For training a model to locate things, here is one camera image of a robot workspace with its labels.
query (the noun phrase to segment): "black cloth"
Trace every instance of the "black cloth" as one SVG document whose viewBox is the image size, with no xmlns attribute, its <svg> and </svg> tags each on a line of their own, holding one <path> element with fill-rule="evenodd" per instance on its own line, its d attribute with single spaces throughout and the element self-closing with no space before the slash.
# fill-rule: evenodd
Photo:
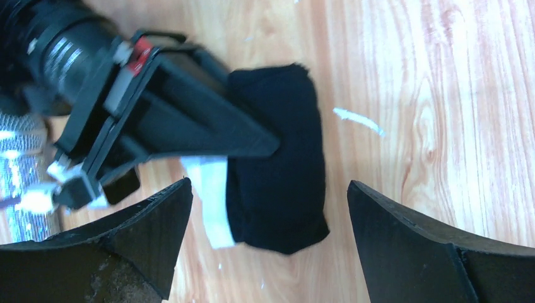
<svg viewBox="0 0 535 303">
<path fill-rule="evenodd" d="M 234 71 L 229 89 L 281 137 L 269 158 L 229 158 L 226 208 L 234 241 L 293 254 L 325 239 L 326 178 L 317 97 L 291 65 Z"/>
</svg>

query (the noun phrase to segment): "metallic foil tube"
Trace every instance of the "metallic foil tube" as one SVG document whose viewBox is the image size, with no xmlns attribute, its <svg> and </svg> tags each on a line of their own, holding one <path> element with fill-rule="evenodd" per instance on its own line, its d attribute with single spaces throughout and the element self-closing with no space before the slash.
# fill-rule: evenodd
<svg viewBox="0 0 535 303">
<path fill-rule="evenodd" d="M 0 113 L 0 197 L 17 201 L 27 186 L 49 181 L 45 122 L 35 114 Z M 57 211 L 34 215 L 13 203 L 5 207 L 12 242 L 42 241 L 61 231 Z"/>
</svg>

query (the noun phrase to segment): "white tag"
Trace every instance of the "white tag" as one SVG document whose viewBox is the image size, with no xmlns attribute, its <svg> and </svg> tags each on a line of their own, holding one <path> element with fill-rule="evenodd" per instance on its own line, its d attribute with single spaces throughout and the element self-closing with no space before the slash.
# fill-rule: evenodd
<svg viewBox="0 0 535 303">
<path fill-rule="evenodd" d="M 50 213 L 57 208 L 53 201 L 57 189 L 58 184 L 53 182 L 30 185 L 20 197 L 20 203 L 15 208 L 35 214 Z"/>
</svg>

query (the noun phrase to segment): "black fabric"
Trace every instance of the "black fabric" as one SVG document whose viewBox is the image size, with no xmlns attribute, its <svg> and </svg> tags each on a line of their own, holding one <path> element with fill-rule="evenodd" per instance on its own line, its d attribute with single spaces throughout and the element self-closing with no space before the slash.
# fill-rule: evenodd
<svg viewBox="0 0 535 303">
<path fill-rule="evenodd" d="M 325 160 L 314 84 L 291 65 L 235 71 L 229 89 L 281 136 L 269 158 L 229 158 L 226 207 L 236 242 L 293 254 L 329 234 Z"/>
</svg>

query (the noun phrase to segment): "wood grain surface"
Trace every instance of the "wood grain surface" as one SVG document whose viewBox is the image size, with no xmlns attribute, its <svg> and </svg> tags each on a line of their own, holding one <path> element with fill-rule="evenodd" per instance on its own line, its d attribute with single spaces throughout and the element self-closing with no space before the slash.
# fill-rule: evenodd
<svg viewBox="0 0 535 303">
<path fill-rule="evenodd" d="M 317 87 L 330 236 L 289 258 L 243 246 L 214 251 L 196 199 L 171 302 L 368 302 L 346 200 L 352 179 L 469 232 L 535 247 L 530 1 L 89 3 L 127 35 L 181 31 L 232 68 L 300 62 Z M 335 107 L 371 118 L 385 136 L 342 121 Z M 62 121 L 55 125 L 61 131 Z M 119 207 L 185 175 L 177 159 L 141 172 L 143 188 Z M 111 211 L 79 211 L 65 224 Z"/>
</svg>

